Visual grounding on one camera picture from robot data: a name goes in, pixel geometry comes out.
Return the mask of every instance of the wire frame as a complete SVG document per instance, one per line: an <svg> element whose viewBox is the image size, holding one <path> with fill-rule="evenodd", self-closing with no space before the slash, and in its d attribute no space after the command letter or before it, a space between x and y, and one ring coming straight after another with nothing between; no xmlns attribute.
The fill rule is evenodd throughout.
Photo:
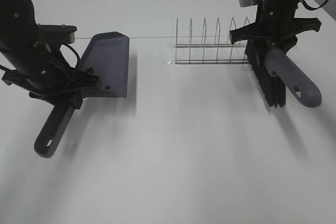
<svg viewBox="0 0 336 224"><path fill-rule="evenodd" d="M248 17L245 18L244 26L250 24ZM203 19L203 29L201 41L195 43L196 36L193 36L193 20L190 18L189 23L189 36L187 43L179 43L179 21L176 19L176 45L175 45L175 64L248 64L248 59L246 58L245 50L241 53L239 57L233 57L234 48L246 48L246 43L237 42L235 44L229 43L229 32L232 29L237 29L237 24L232 17L230 22L230 27L228 31L228 36L225 43L221 42L222 26L219 18L216 20L216 31L215 36L208 36L208 26L206 18ZM214 40L213 43L208 43L211 38ZM177 52L181 51L182 57L177 56Z"/></svg>

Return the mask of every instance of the metal wire rack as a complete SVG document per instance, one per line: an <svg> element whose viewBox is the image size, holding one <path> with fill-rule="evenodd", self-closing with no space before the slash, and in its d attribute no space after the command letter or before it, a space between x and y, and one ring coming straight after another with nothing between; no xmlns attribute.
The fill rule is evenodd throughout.
<svg viewBox="0 0 336 224"><path fill-rule="evenodd" d="M222 26L217 18L215 36L207 37L207 21L203 20L202 37L193 36L193 20L190 18L189 36L179 38L179 21L176 19L176 45L175 45L175 64L247 64L248 59L245 55L246 43L238 42L229 44L229 34L226 42L221 42ZM248 17L245 18L244 26L250 24ZM229 31L237 29L237 24L232 17Z"/></svg>

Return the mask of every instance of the white tabletop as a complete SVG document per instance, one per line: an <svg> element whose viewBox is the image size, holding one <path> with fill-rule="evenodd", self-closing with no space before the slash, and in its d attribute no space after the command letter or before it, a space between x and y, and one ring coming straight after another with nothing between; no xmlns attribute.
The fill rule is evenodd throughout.
<svg viewBox="0 0 336 224"><path fill-rule="evenodd" d="M173 37L176 16L229 21L255 12L236 10L237 0L223 0L237 5L228 8L209 0L204 13L198 0L153 0L152 13L162 16L151 20L150 1L117 1L130 9L53 1L33 0L37 21L77 25L77 37ZM33 144L52 107L0 85L0 223L334 224L336 23L323 10L298 16L323 23L289 53L320 88L317 109L290 93L286 108L269 109L248 65L178 66L169 63L174 38L133 38L128 98L85 99L55 155L43 159ZM74 47L82 54L88 42Z"/></svg>

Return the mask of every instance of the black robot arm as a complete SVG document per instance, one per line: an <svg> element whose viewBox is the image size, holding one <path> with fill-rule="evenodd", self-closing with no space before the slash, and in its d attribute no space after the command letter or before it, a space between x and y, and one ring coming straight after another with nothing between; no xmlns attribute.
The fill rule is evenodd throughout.
<svg viewBox="0 0 336 224"><path fill-rule="evenodd" d="M117 32L95 35L79 59L69 46L75 26L37 25L31 0L0 0L0 52L15 70L1 66L2 80L29 91L31 98L54 105L35 151L51 157L85 97L125 97L129 38ZM78 62L71 67L60 47L68 46Z"/></svg>
<svg viewBox="0 0 336 224"><path fill-rule="evenodd" d="M230 31L232 43L248 40L246 54L270 106L286 104L286 86L308 107L321 105L318 87L286 56L299 33L319 31L317 18L295 18L301 0L239 0L257 5L256 22Z"/></svg>

